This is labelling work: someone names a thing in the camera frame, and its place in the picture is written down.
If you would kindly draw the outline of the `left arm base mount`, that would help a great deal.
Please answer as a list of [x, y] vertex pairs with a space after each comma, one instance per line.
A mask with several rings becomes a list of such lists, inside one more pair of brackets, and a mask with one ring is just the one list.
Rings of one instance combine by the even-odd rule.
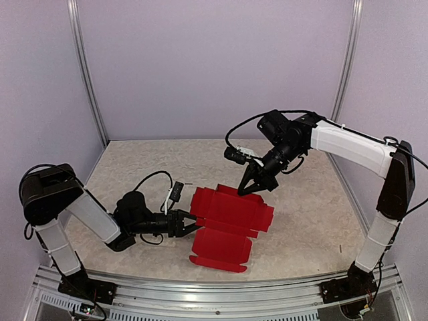
[[62, 279], [58, 292], [87, 301], [111, 305], [116, 294], [117, 285], [112, 282], [89, 279], [85, 282], [71, 284]]

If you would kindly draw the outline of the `red paper box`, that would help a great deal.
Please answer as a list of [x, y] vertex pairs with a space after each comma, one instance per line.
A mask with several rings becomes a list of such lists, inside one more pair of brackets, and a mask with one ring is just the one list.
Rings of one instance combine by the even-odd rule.
[[190, 214], [199, 228], [189, 260], [206, 268], [243, 273], [252, 239], [268, 231], [274, 208], [259, 195], [239, 196], [237, 189], [217, 185], [216, 189], [196, 188]]

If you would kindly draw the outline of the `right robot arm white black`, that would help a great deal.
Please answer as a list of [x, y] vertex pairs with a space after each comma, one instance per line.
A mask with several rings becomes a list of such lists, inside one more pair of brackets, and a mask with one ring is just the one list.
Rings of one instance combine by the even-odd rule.
[[289, 120], [284, 112], [272, 110], [263, 114], [257, 127], [273, 147], [263, 157], [246, 150], [240, 153], [237, 161], [247, 165], [238, 187], [241, 196], [273, 191], [278, 186], [276, 175], [310, 149], [345, 158], [384, 180], [377, 214], [354, 261], [355, 267], [361, 271], [353, 272], [342, 282], [342, 291], [347, 296], [359, 295], [368, 286], [368, 277], [364, 272], [374, 270], [399, 223], [407, 215], [415, 189], [411, 145], [405, 141], [395, 143], [392, 138], [379, 140], [345, 128], [314, 112], [301, 111], [300, 117]]

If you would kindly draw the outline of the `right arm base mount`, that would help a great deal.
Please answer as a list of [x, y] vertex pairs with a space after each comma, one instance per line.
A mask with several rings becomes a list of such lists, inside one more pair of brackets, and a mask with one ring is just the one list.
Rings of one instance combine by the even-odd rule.
[[320, 294], [324, 304], [364, 296], [368, 292], [374, 293], [376, 290], [377, 285], [374, 280], [360, 282], [349, 277], [334, 278], [320, 284]]

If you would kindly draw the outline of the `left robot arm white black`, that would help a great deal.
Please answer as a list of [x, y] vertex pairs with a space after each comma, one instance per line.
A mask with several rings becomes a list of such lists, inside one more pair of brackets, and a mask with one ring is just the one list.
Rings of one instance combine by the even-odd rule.
[[93, 281], [84, 270], [60, 222], [69, 213], [83, 223], [112, 251], [121, 252], [136, 243], [139, 235], [184, 237], [196, 230], [196, 217], [174, 209], [183, 184], [171, 182], [162, 211], [155, 213], [137, 188], [127, 192], [109, 212], [77, 178], [69, 164], [40, 164], [29, 169], [19, 183], [19, 198], [27, 224], [66, 283], [77, 296], [85, 298], [93, 290]]

